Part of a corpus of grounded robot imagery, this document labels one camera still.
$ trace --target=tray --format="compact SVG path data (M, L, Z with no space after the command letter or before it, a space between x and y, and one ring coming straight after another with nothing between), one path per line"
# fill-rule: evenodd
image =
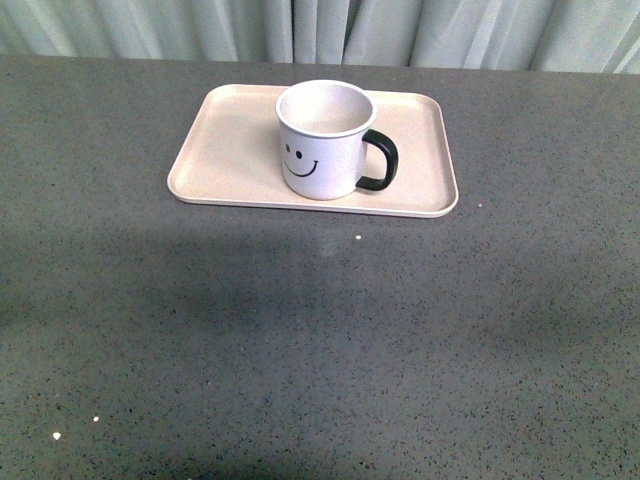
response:
M287 87L224 85L206 96L167 179L187 203L433 218L458 201L440 106L415 93L369 91L373 128L393 139L399 166L381 192L329 201L294 193L282 178L275 101ZM384 177L384 156L368 149L365 175Z

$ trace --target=tray rim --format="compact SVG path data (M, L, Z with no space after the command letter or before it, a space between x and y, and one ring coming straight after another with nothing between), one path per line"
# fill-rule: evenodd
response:
M442 113L442 108L440 104L435 101L433 98L428 95L424 95L422 93L416 92L396 92L390 90L366 90L365 91L372 96L377 95L398 95L398 96L410 96L414 98L419 98L421 101L427 101L429 104L434 106L438 113L438 123L442 128L442 137L443 137L443 146L444 150L446 150L446 162L443 161L443 165L446 164L447 174L450 176L450 181L453 187L452 190L452 200L446 205L444 208L439 210L429 210L429 211L419 211L419 210L404 210L404 209L393 209L393 208L385 208L384 210L380 209L380 207L354 207L354 206L340 206L335 204L328 204L326 201L321 200L312 200L305 197L300 197L298 202L275 202L271 200L264 201L238 201L238 200L228 200L228 199L207 199L202 197L192 197L188 195L184 195L180 193L178 188L174 185L175 176L181 167L181 160L184 156L184 150L187 148L187 145L193 141L191 137L195 136L196 133L194 131L194 126L200 119L200 116L204 116L205 108L208 107L209 103L214 101L214 97L217 95L225 94L227 90L242 90L242 89L258 89L258 90L284 90L288 88L287 85L264 85L264 84L244 84L244 83L228 83L224 85L219 85L212 90L210 90L207 95L205 95L198 112L189 127L189 131L187 136L185 137L178 154L176 155L176 159L174 160L169 174L167 176L167 187L169 191L180 201L193 205L215 205L215 206L226 206L226 207L250 207L250 208L272 208L272 209L286 209L286 210L304 210L304 211L317 211L317 212L338 212L338 213L351 213L351 214L360 214L360 215L374 215L374 216L393 216L393 217L404 217L404 218L438 218L442 217L458 204L460 199L460 193L458 189L458 183L455 175L455 170L453 168L453 160L451 158L451 150L449 148L449 139L446 132L446 126L444 123L444 116Z

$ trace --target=smiley face mouth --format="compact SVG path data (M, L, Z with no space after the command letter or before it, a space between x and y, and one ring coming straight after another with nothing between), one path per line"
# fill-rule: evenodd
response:
M287 170L289 170L291 172L291 175L295 175L296 177L304 178L304 177L308 177L309 175L311 175L313 172L316 171L316 167L318 166L318 161L314 160L313 161L313 168L308 173L304 173L304 174L296 173L293 170L291 170L291 168L289 168L289 164L287 163L286 160L284 161L284 164L287 167Z

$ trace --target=mug rim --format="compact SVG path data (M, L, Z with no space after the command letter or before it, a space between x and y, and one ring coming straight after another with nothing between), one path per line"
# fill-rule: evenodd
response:
M371 114L369 115L369 118L367 118L367 120L363 123L361 123L360 125L358 125L355 128L349 129L349 130L343 130L340 132L331 132L331 133L323 133L323 132L314 132L313 130L306 130L304 128L300 128L297 127L295 125L293 125L291 122L289 122L284 115L282 114L282 102L289 96L292 95L292 92L295 93L296 90L298 90L299 88L302 88L303 86L307 86L311 83L315 83L315 84L324 84L324 85L338 85L341 87L345 87L348 88L349 90L352 90L356 93L358 93L361 97L363 97L364 99L367 100L367 102L369 103L369 106L371 107ZM307 137L313 137L313 138L342 138L342 137L348 137L351 135L354 135L356 133L362 132L364 130L366 130L367 128L369 128L371 126L371 124L373 123L373 121L376 118L376 114L377 114L377 107L376 104L374 103L373 99L367 94L367 92L365 92L362 88L353 85L351 83L348 82L343 82L340 80L329 80L329 79L318 79L318 80L307 80L304 82L300 82L300 83L296 83L294 85L291 85L290 87L286 88L284 92L282 92L279 96L278 99L276 100L276 115L278 116L278 119L280 120L280 122L285 125L287 128L289 128L290 130L300 134L300 135L304 135Z

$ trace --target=countertop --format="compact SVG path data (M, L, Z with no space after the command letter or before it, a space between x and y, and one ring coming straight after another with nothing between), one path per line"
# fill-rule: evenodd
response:
M312 78L435 99L453 211L172 196L210 90ZM0 57L0 476L637 478L638 92Z

